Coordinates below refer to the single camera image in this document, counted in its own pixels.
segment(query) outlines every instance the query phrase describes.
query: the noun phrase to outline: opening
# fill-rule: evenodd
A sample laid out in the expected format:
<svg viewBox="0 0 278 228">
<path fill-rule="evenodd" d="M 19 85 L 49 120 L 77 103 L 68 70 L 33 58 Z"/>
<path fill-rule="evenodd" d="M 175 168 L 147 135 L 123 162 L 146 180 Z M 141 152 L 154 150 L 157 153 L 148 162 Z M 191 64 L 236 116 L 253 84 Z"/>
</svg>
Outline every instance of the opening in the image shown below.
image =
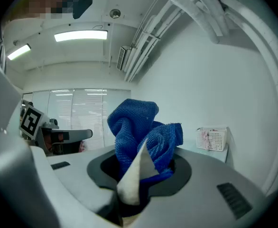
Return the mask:
<svg viewBox="0 0 278 228">
<path fill-rule="evenodd" d="M 165 197 L 178 193 L 190 180 L 192 170 L 190 164 L 181 156 L 174 154 L 169 166 L 173 175 L 163 181 L 141 183 L 139 187 L 140 205 L 127 205 L 119 200 L 121 217 L 131 217 L 143 211 L 151 197 Z M 100 188 L 111 189 L 116 193 L 120 181 L 120 164 L 114 151 L 92 160 L 87 166 L 87 173 Z"/>
</svg>

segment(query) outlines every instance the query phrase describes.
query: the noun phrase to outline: vent grille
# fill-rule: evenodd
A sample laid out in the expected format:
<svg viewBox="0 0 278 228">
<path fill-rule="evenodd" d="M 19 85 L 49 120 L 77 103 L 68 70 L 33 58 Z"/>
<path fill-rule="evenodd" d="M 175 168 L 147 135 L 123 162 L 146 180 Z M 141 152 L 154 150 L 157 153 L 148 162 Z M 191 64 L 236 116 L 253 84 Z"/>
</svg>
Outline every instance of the vent grille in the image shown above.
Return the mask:
<svg viewBox="0 0 278 228">
<path fill-rule="evenodd" d="M 60 163 L 57 163 L 57 164 L 52 164 L 50 166 L 53 168 L 53 170 L 57 170 L 57 169 L 60 169 L 62 167 L 69 166 L 69 165 L 70 165 L 70 163 L 64 161 L 64 162 L 60 162 Z"/>
<path fill-rule="evenodd" d="M 217 188 L 236 219 L 241 218 L 252 209 L 252 206 L 231 183 L 220 184 Z"/>
<path fill-rule="evenodd" d="M 117 69 L 122 70 L 122 63 L 124 59 L 126 50 L 123 47 L 120 47 L 120 52 L 119 52 L 119 57 L 118 57 L 118 62 L 117 62 Z"/>
</svg>

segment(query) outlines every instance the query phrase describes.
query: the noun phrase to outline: ceiling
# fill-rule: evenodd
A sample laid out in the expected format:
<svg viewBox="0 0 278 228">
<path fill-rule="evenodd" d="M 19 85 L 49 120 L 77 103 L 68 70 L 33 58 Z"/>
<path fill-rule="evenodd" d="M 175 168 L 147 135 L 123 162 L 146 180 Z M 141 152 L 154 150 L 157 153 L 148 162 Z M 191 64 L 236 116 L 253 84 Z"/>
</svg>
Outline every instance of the ceiling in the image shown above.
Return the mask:
<svg viewBox="0 0 278 228">
<path fill-rule="evenodd" d="M 130 46 L 139 23 L 154 0 L 93 0 L 92 6 L 77 20 L 72 14 L 61 18 L 22 19 L 11 22 L 4 31 L 7 55 L 28 43 L 31 51 L 13 61 L 7 60 L 8 67 L 24 72 L 36 67 L 74 61 L 109 61 L 111 48 L 112 62 L 117 62 L 121 46 Z M 157 13 L 166 0 L 159 0 L 151 14 Z M 120 18 L 112 19 L 112 9 L 121 11 Z M 92 29 L 103 25 L 107 40 L 71 40 L 56 42 L 54 34 L 71 30 Z"/>
</svg>

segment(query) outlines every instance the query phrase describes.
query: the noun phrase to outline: desk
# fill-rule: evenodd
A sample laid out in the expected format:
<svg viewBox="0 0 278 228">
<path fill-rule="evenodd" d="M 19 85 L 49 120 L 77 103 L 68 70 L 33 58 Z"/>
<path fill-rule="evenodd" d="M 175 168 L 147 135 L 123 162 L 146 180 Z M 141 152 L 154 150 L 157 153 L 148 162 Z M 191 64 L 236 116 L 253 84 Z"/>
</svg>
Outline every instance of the desk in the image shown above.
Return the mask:
<svg viewBox="0 0 278 228">
<path fill-rule="evenodd" d="M 228 149 L 229 149 L 229 145 L 226 143 L 224 150 L 221 151 L 211 151 L 211 150 L 204 150 L 204 149 L 199 149 L 196 146 L 196 141 L 195 140 L 189 140 L 189 141 L 184 141 L 183 145 L 179 146 L 182 149 L 185 150 L 189 150 L 195 153 L 199 153 L 199 154 L 205 154 L 208 156 L 211 156 L 213 158 L 216 158 L 222 162 L 226 162 L 226 157 L 228 155 Z"/>
</svg>

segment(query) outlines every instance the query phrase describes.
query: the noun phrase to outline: smoke detector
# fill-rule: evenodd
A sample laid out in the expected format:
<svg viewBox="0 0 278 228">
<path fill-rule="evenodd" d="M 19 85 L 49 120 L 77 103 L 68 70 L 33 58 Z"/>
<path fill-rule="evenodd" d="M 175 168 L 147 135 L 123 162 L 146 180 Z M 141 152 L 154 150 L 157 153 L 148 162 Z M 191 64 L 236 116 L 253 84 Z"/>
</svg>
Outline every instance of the smoke detector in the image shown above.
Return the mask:
<svg viewBox="0 0 278 228">
<path fill-rule="evenodd" d="M 110 16 L 113 18 L 113 19 L 117 19 L 119 18 L 121 15 L 121 12 L 119 9 L 113 9 L 112 11 L 110 11 Z"/>
</svg>

